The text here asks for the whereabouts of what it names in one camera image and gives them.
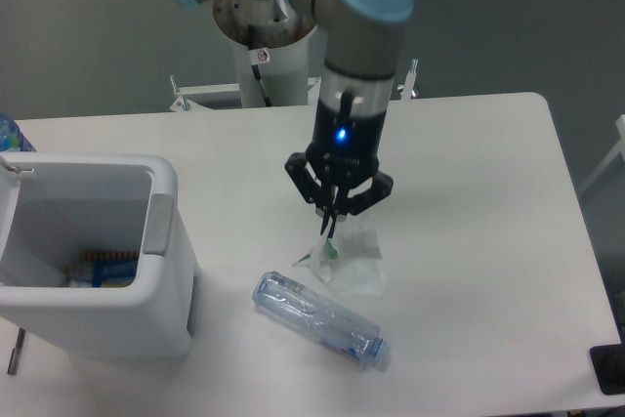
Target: white stand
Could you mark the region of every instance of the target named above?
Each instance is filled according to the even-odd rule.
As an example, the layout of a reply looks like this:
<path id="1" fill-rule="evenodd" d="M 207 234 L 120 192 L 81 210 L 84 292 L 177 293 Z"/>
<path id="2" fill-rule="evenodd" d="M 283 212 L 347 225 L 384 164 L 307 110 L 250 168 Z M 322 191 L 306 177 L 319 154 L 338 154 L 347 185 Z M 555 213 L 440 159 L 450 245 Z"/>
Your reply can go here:
<path id="1" fill-rule="evenodd" d="M 590 202 L 625 166 L 625 114 L 616 120 L 616 128 L 620 134 L 620 140 L 579 187 L 578 197 L 582 204 Z"/>

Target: black object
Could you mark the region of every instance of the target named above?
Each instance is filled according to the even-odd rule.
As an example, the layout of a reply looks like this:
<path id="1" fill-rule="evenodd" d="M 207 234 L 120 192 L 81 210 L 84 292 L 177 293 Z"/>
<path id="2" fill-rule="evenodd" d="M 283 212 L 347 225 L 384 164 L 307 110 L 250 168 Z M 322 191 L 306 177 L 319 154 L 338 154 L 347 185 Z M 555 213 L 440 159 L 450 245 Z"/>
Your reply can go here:
<path id="1" fill-rule="evenodd" d="M 609 396 L 625 394 L 625 345 L 593 347 L 590 358 L 602 393 Z"/>
<path id="2" fill-rule="evenodd" d="M 26 337 L 26 331 L 20 328 L 18 331 L 18 339 L 16 340 L 16 346 L 11 351 L 11 358 L 9 359 L 9 368 L 7 369 L 7 375 L 16 376 L 18 374 L 18 368 L 20 367 L 21 350 L 23 349 L 23 340 Z"/>
<path id="3" fill-rule="evenodd" d="M 323 213 L 321 233 L 330 219 L 328 237 L 334 234 L 337 218 L 358 215 L 391 194 L 393 179 L 378 171 L 378 144 L 386 112 L 367 117 L 352 116 L 354 96 L 343 93 L 338 111 L 319 101 L 312 142 L 304 153 L 293 153 L 284 165 L 298 191 Z M 311 164 L 317 183 L 306 168 Z M 349 197 L 371 178 L 365 192 Z"/>

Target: black cable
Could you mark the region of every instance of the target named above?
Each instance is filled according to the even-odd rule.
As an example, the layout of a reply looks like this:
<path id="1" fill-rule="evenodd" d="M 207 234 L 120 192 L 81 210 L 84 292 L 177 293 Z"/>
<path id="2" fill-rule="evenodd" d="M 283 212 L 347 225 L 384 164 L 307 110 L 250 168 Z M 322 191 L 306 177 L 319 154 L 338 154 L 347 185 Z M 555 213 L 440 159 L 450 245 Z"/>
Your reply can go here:
<path id="1" fill-rule="evenodd" d="M 251 24 L 247 27 L 247 49 L 248 51 L 252 51 L 254 49 L 254 32 L 255 28 Z M 259 69 L 257 64 L 252 65 L 252 73 L 254 74 L 254 78 L 258 82 L 259 87 L 261 87 L 261 93 L 263 94 L 263 101 L 265 102 L 266 107 L 273 107 L 273 103 L 271 102 L 270 95 L 267 92 L 267 88 L 265 87 L 265 82 L 263 81 L 263 77 L 261 76 L 261 70 Z"/>

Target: white trash bin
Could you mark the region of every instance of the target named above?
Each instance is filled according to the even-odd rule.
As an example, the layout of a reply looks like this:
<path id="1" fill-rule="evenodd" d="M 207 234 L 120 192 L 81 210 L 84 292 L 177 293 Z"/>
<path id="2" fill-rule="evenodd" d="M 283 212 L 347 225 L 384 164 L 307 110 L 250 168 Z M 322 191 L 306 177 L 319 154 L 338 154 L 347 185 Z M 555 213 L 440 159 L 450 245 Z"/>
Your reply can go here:
<path id="1" fill-rule="evenodd" d="M 188 352 L 199 268 L 178 179 L 156 156 L 4 153 L 0 315 L 72 354 Z M 123 288 L 68 288 L 84 251 L 139 252 Z"/>

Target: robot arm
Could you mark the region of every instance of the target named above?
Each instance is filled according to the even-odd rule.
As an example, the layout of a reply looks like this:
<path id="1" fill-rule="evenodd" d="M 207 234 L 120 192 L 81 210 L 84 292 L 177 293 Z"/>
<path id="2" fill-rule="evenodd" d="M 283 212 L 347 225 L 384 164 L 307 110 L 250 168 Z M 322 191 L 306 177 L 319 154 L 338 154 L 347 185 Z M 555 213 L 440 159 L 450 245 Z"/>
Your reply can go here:
<path id="1" fill-rule="evenodd" d="M 393 179 L 379 171 L 377 152 L 414 0 L 286 1 L 328 32 L 312 141 L 285 169 L 323 218 L 321 233 L 332 222 L 331 237 L 337 221 L 391 193 Z M 367 190 L 350 196 L 369 179 Z"/>

